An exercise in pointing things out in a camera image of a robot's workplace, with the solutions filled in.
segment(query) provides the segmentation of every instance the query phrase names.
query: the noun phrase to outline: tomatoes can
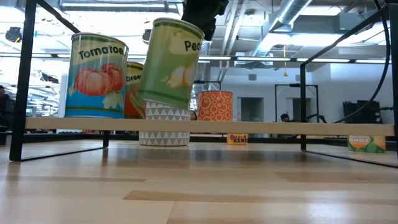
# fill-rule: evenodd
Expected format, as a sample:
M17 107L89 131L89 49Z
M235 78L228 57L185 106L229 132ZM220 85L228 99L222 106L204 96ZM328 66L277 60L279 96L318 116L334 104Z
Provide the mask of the tomatoes can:
M141 63L127 63L124 118L145 119L146 102L139 98L139 84L143 69L144 65Z
M128 51L113 37L72 36L65 117L123 118Z
M139 97L176 108L188 108L203 32L176 19L154 21Z

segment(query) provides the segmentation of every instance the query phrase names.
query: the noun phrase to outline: wooden plank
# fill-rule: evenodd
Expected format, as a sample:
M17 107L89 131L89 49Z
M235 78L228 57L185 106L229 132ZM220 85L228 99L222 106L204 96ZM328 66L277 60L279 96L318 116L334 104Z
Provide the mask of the wooden plank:
M108 118L27 118L26 128L116 131L186 131L195 133L379 135L393 136L390 124L317 124L216 121L161 121Z

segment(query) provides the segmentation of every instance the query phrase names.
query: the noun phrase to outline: black metal frame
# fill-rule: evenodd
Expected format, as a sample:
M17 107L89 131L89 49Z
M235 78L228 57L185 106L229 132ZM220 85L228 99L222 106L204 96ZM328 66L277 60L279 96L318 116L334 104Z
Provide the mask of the black metal frame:
M278 122L278 95L277 95L277 89L278 86L288 86L291 88L298 88L300 87L300 84L275 84L275 122ZM319 96L318 96L318 85L305 85L305 87L315 87L315 94L316 94L316 102L317 102L317 115L319 115Z
M357 33L364 27L366 27L368 24L376 21L377 19L380 18L381 15L386 14L386 12L389 11L390 15L390 30L391 30L391 55L392 55L392 95L394 98L394 134L396 137L396 142L398 142L398 41L395 41L395 39L398 37L398 4L387 4L384 6L381 10L377 11L364 21L362 21L360 24L358 24L356 27L342 35L336 42L333 44L325 47L318 53L316 53L314 56L310 57L307 61L303 62L300 65L300 99L301 99L301 122L306 123L306 117L305 115L307 114L306 110L306 91L305 91L305 75L306 75L306 65L311 63L314 59L318 58L319 56L323 55L333 47L336 47L338 43L341 41L347 39L349 36ZM386 167L393 167L393 168L398 168L397 165L393 164L385 164L385 163L380 163L380 162L373 162L373 161L367 161L367 160L362 160L362 159L354 159L351 157L345 157L345 156L336 156L336 155L331 155L331 154L325 154L321 152L314 152L314 151L308 151L307 150L307 137L306 135L301 135L301 150L303 152L307 153L312 153L312 154L318 154L318 155L323 155L323 156L330 156L330 157L335 157L339 159L347 159L351 161L358 161L358 162L365 162L368 164L375 164L379 166L386 166Z
M30 77L30 63L32 61L32 49L33 49L33 37L35 29L35 14L36 4L42 6L49 13L53 14L62 24L72 30L74 33L79 30L72 25L69 21L64 19L53 7L51 7L44 0L28 0L25 6L25 22L24 32L22 35L22 49L21 49L21 61L19 63L19 74L18 74L18 85L17 85L17 96L15 105L14 124L12 127L12 139L9 159L11 161L22 162L31 161L34 159L43 159L53 156L63 156L67 154L73 154L78 152L86 152L97 149L104 149L109 146L109 131L104 131L103 134L103 147L97 147L94 149L83 149L71 152L56 153L46 156L26 157L22 158L22 144L24 139L24 131L26 124L26 105L27 96L29 89L29 77Z

